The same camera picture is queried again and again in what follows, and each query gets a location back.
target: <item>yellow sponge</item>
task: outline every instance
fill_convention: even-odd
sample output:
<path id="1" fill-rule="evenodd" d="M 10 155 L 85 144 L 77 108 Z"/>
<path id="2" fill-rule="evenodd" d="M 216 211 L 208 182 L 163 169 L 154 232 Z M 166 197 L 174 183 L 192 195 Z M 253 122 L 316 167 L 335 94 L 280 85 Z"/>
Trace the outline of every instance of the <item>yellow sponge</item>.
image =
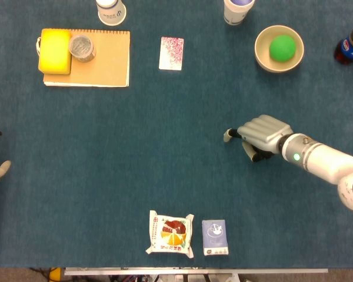
<path id="1" fill-rule="evenodd" d="M 68 46 L 71 33 L 65 29 L 43 29 L 38 69 L 50 75 L 71 73 L 71 53 Z"/>

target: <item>pepsi bottle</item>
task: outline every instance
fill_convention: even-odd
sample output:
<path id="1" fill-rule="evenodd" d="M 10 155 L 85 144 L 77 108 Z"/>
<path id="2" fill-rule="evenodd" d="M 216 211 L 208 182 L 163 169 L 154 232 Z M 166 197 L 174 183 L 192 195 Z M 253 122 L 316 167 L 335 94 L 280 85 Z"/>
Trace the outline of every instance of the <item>pepsi bottle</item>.
<path id="1" fill-rule="evenodd" d="M 335 59 L 344 65 L 353 63 L 353 31 L 350 36 L 341 40 L 336 46 Z"/>

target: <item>spiral notebook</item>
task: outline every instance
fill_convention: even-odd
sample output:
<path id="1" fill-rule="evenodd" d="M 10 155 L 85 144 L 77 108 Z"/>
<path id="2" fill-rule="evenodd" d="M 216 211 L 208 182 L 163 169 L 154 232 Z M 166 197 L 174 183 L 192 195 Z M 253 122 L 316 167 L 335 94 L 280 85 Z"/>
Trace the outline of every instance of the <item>spiral notebook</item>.
<path id="1" fill-rule="evenodd" d="M 69 75 L 44 75 L 47 86 L 127 87 L 129 85 L 129 31 L 70 29 L 71 36 L 86 35 L 96 49 L 93 60 L 79 62 L 72 56 Z"/>

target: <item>green ball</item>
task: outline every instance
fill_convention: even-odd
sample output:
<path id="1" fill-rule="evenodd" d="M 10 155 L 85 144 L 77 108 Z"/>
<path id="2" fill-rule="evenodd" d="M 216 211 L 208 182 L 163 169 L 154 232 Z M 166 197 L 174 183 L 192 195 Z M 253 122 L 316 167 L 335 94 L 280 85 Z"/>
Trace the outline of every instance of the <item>green ball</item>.
<path id="1" fill-rule="evenodd" d="M 269 46 L 269 55 L 277 62 L 286 62 L 293 58 L 296 50 L 294 39 L 289 35 L 279 35 Z"/>

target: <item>green indicator light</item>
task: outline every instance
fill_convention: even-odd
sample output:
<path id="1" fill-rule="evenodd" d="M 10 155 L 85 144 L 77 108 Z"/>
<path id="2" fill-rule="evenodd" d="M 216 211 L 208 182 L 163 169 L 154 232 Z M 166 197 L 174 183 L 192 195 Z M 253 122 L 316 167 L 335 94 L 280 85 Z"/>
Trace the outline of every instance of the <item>green indicator light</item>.
<path id="1" fill-rule="evenodd" d="M 299 161 L 299 159 L 301 158 L 301 156 L 296 153 L 296 154 L 294 154 L 293 158 L 294 158 L 294 160 Z"/>

